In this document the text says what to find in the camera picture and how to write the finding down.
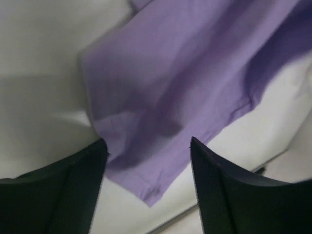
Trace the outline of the purple t shirt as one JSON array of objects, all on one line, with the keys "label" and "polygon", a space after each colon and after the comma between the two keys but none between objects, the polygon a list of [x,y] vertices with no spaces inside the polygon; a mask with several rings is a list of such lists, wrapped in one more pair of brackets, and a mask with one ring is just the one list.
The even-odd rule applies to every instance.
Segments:
[{"label": "purple t shirt", "polygon": [[252,111],[277,71],[312,48],[309,0],[134,0],[135,15],[85,51],[106,176],[148,206],[207,143]]}]

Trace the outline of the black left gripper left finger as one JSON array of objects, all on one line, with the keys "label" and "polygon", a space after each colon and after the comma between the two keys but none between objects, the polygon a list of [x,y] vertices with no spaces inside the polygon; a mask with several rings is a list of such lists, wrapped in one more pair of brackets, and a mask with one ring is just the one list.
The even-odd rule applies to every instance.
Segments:
[{"label": "black left gripper left finger", "polygon": [[81,151],[0,181],[2,234],[87,234],[108,157],[100,139]]}]

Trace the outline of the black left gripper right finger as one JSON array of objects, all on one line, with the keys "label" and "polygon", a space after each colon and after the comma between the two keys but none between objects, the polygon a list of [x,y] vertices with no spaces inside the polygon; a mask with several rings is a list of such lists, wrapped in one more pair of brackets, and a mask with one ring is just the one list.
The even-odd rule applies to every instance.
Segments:
[{"label": "black left gripper right finger", "polygon": [[195,137],[190,150],[205,234],[311,233],[311,180],[287,183],[250,172]]}]

